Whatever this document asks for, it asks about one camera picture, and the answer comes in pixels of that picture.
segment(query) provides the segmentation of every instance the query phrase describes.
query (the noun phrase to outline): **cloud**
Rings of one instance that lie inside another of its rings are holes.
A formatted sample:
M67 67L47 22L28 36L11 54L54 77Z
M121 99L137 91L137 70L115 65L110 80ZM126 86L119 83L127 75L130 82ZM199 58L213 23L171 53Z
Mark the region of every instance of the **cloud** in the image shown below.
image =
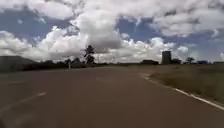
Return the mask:
M182 52L182 53L186 53L186 52L188 52L188 47L186 47L186 46L180 46L177 50L180 51L180 52Z
M136 19L139 23L146 18L152 19L148 22L150 27L166 36L186 37L224 29L223 5L223 0L1 0L0 10L26 7L39 15L59 20L75 19L80 15L94 19L99 12L104 15L96 22L123 17Z
M222 61L224 61L224 53L221 53L220 57L221 57Z
M19 20L17 21L17 23L18 23L18 24L22 24L23 21L19 19Z
M122 47L111 49L106 54L99 54L102 62L140 62L144 59L161 60L164 50L175 51L175 43L165 43L161 38L152 38L150 43L133 40L123 40Z
M43 24L46 24L46 20L43 18L43 17L38 17L38 18L34 18L34 20L40 22L40 23L43 23Z
M27 43L26 40L20 40L8 32L1 32L0 55L20 55L33 60L61 60L68 56L81 57L84 54L83 49L94 41L89 41L89 36L84 33L77 35L68 35L69 29L60 29L54 26L43 40L37 40L36 46ZM100 61L111 62L113 59L117 62L139 62L143 59L161 59L161 53L164 50L177 51L175 43L165 43L162 38L155 37L148 42L134 40L123 40L119 38L119 47L105 46L104 40L99 39L98 48L106 47L107 51L97 51L96 56Z
M122 33L122 34L121 34L121 37L122 37L123 39L130 38L130 36L129 36L127 33Z
M217 29L213 30L213 34L211 37L217 37L219 35L219 31Z
M21 11L29 9L41 16L65 20L73 16L70 6L52 0L1 0L0 12L5 10Z

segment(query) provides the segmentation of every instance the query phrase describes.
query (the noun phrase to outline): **white cloud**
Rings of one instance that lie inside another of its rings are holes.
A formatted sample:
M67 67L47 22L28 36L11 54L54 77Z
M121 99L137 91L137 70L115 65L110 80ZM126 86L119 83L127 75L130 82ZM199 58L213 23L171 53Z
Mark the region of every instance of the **white cloud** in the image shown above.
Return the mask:
M130 38L130 36L129 36L127 33L122 33L122 34L121 34L121 37L122 37L123 39Z
M1 0L0 12L5 10L29 9L42 16L53 19L65 20L73 16L70 6L52 0Z
M17 21L17 23L18 23L18 24L22 24L23 21L19 19L19 20Z
M34 20L40 22L40 23L43 23L43 24L46 24L46 20L43 18L43 17L38 17L38 18L34 18Z
M186 53L186 52L188 52L188 47L186 47L186 46L180 46L177 50L180 51L180 52L182 52L182 53Z
M221 57L222 61L224 61L224 53L221 53L220 57Z
M164 50L175 50L175 44L164 43L161 38L152 38L150 43L123 40L121 48L111 49L99 56L102 62L140 62L144 59L160 61Z
M112 19L133 18L138 23L143 18L151 18L150 26L164 35L186 37L192 33L224 29L223 4L223 0L1 0L0 10L27 7L40 15L60 20L79 15L94 19L95 15L103 14L94 21L100 24L100 20L110 20L111 16Z
M67 35L68 29L53 27L43 40L37 45L31 46L25 40L20 40L8 32L1 32L0 55L20 55L33 60L61 60L68 56L82 56L83 49L90 43L87 34ZM152 38L149 43L133 40L119 41L119 47L108 47L107 52L98 51L101 61L111 62L116 59L118 62L139 62L143 59L160 60L164 50L177 51L175 43L165 43L161 38Z
M104 59L118 56L120 61L138 61L143 58L158 60L162 50L186 53L189 48L176 48L174 43L164 43L161 38L153 38L150 43L134 42L131 37L128 41L128 35L115 29L119 18L137 20L136 24L143 18L150 18L152 23L148 22L149 26L167 36L186 37L204 31L214 31L215 36L224 28L223 11L218 7L211 8L218 2L224 4L221 0L1 0L0 10L27 7L40 17L71 19L72 26L65 29L54 27L43 40L38 40L36 47L28 48L24 54L31 56L34 50L37 58L58 59L80 55L80 50L91 44ZM10 38L27 44L15 37Z
M217 29L213 30L213 34L211 37L217 37L219 35L219 31Z

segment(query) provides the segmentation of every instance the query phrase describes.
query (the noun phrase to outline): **road edge line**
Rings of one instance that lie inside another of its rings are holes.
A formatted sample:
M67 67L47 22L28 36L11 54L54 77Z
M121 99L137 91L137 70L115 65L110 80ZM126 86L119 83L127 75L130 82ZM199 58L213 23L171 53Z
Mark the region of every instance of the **road edge line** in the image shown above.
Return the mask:
M194 98L194 99L196 99L196 100L198 100L198 101L201 101L201 102L203 102L203 103L206 103L206 104L208 104L208 105L210 105L210 106L213 106L213 107L215 107L215 108L218 108L218 109L224 111L224 107L223 107L223 106L218 105L218 104L216 104L216 103L213 103L212 101L203 99L203 98L201 98L201 97L199 97L199 96L196 96L196 95L194 95L194 94L191 94L191 93L187 93L187 92L185 92L185 91L183 91L183 90L180 90L180 89L177 89L177 88L168 87L168 86L166 86L166 85L163 85L163 84L161 84L161 83L158 83L158 82L156 82L156 81L150 79L150 78L149 78L149 74L144 74L144 73L142 73L142 74L140 74L140 77L143 78L143 79L145 79L145 80L147 80L147 81L149 81L149 82L151 82L151 83L153 83L153 84L159 85L159 86L164 87L164 88L167 88L167 89L172 89L172 90L174 90L174 91L176 91L176 92L179 92L179 93L181 93L181 94L183 94L183 95L185 95L185 96Z

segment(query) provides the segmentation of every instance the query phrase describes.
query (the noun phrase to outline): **grassy verge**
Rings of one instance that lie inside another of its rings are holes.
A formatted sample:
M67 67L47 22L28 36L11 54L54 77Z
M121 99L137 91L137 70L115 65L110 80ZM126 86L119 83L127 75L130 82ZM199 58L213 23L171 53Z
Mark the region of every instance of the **grassy verge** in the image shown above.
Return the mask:
M224 66L161 66L151 77L167 86L224 104Z

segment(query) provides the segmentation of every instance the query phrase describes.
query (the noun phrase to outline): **white road marking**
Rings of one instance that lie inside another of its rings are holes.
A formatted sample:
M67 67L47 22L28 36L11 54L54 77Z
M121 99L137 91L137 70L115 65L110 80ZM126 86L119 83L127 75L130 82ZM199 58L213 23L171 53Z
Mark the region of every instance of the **white road marking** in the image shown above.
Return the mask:
M20 101L14 103L14 104L5 106L4 108L1 108L1 109L0 109L0 114L1 114L1 113L4 113L4 112L6 112L6 111L9 111L9 110L11 110L12 108L15 108L15 107L17 107L17 106L20 106L20 105L22 105L22 104L25 104L25 103L27 103L27 102L29 102L29 101L32 101L32 100L34 100L34 99L36 99L36 98L38 98L38 97L45 96L45 95L46 95L45 92L41 92L41 93L38 93L38 94L33 95L33 96L31 96L31 97L22 99L22 100L20 100Z
M149 76L150 76L149 74L141 73L141 74L139 74L139 75L140 75L141 78L143 78L143 79L145 79L145 80L147 80L147 81L149 81L149 82L151 82L151 83L153 83L153 84L160 85L160 86L162 86L162 87L172 89L172 90L177 91L177 92L179 92L179 93L181 93L181 94L184 94L184 95L186 95L186 96L189 96L189 97L191 97L191 98L194 98L194 99L196 99L196 100L199 100L199 101L201 101L201 102L204 102L204 103L206 103L206 104L209 104L209 105L211 105L211 106L213 106L213 107L215 107L215 108L218 108L218 109L224 111L224 107L222 107L222 106L220 106L220 105L218 105L218 104L215 104L215 103L213 103L213 102L211 102L211 101L208 101L208 100L206 100L206 99L200 98L200 97L198 97L198 96L196 96L196 95L193 95L193 94L189 94L189 93L187 93L187 92L185 92L185 91L183 91L183 90L180 90L180 89L177 89L177 88L171 88L171 87L162 85L162 84L160 84L160 83L157 83L157 82L155 82L155 81L153 81L153 80L151 80L151 79L149 78Z

